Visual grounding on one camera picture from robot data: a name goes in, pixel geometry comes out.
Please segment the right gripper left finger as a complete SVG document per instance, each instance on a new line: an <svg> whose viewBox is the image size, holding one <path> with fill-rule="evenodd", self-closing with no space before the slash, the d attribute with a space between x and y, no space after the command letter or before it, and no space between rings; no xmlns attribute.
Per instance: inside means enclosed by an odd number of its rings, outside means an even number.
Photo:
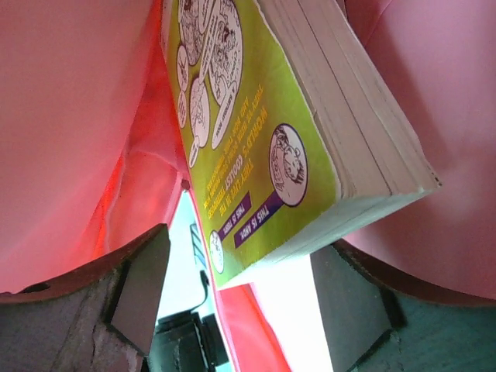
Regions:
<svg viewBox="0 0 496 372"><path fill-rule="evenodd" d="M1 294L3 371L140 371L170 256L167 225L66 274Z"/></svg>

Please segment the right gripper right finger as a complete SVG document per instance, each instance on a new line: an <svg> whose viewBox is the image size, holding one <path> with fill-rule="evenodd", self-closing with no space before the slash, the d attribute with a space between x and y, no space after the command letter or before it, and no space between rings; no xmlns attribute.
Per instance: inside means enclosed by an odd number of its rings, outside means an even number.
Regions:
<svg viewBox="0 0 496 372"><path fill-rule="evenodd" d="M493 371L495 301L423 281L341 239L312 253L335 371Z"/></svg>

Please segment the pink student backpack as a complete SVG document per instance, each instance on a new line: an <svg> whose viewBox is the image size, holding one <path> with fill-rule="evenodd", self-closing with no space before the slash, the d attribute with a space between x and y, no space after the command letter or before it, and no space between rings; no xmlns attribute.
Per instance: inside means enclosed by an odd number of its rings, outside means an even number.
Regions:
<svg viewBox="0 0 496 372"><path fill-rule="evenodd" d="M1 3L2 291L170 223L182 192L198 218L163 51L164 2ZM420 280L495 301L495 3L335 2L440 181L342 238ZM289 369L252 283L291 260L235 287L214 282L238 371Z"/></svg>

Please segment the green cartoon book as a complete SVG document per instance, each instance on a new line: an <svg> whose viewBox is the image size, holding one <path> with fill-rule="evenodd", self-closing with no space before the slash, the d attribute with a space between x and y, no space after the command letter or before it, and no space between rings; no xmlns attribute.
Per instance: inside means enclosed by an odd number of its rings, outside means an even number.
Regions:
<svg viewBox="0 0 496 372"><path fill-rule="evenodd" d="M162 42L217 288L440 186L335 1L165 1Z"/></svg>

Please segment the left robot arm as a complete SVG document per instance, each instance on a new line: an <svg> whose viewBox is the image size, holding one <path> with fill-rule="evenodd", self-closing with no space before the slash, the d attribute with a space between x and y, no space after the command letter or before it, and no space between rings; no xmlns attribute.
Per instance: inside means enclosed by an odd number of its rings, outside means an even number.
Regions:
<svg viewBox="0 0 496 372"><path fill-rule="evenodd" d="M232 371L215 312L200 312L212 300L205 270L199 271L204 296L200 304L173 312L162 294L150 352L143 371Z"/></svg>

